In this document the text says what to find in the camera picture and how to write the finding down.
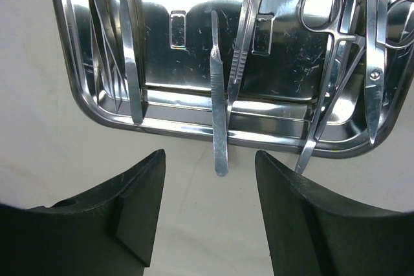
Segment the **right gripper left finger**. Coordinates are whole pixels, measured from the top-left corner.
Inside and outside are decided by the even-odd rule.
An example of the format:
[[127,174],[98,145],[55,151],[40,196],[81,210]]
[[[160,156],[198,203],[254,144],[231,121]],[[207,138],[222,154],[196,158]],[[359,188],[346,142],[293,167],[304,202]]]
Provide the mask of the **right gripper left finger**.
[[166,175],[159,149],[51,207],[1,206],[2,275],[143,275]]

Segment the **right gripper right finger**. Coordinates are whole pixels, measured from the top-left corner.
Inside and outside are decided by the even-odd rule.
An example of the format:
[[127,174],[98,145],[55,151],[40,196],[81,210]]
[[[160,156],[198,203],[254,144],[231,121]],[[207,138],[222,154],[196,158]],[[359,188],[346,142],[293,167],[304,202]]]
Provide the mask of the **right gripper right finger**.
[[255,169],[275,275],[413,274],[413,213],[339,195],[265,151]]

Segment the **beige cloth wrap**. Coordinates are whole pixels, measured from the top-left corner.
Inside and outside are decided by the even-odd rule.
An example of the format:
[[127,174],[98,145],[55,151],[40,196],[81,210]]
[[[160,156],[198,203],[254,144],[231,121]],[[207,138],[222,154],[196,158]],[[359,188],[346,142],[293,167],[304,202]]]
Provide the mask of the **beige cloth wrap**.
[[[362,36],[366,44],[366,29]],[[379,149],[402,101],[411,49],[387,51],[375,144],[365,118],[365,52],[332,110],[307,164],[368,177],[400,167],[412,135]],[[1,0],[1,201],[51,207],[121,174],[162,149],[166,175],[147,275],[273,275],[255,174],[258,151],[228,142],[226,176],[214,169],[210,141],[128,131],[88,117],[72,95],[52,0]]]

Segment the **steel scalpel handle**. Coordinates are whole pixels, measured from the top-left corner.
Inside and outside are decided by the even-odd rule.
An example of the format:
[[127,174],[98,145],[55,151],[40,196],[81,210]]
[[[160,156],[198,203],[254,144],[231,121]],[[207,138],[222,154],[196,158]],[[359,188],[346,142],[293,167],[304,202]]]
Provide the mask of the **steel scalpel handle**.
[[228,114],[231,113],[239,94],[260,4],[261,0],[243,0],[242,2],[228,80]]
[[212,49],[210,51],[210,84],[214,169],[218,176],[226,176],[229,172],[226,97],[224,92],[223,62],[219,48],[219,19],[215,10],[211,12],[211,23]]

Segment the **steel tweezers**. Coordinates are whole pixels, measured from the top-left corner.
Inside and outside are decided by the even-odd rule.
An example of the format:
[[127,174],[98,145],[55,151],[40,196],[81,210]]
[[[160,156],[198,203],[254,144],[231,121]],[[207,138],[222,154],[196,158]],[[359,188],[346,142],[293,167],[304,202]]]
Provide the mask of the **steel tweezers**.
[[139,70],[142,61],[139,44],[135,41],[135,36],[139,33],[135,0],[120,0],[119,13],[122,54],[128,84],[131,117],[135,124],[141,124],[143,122],[143,112]]

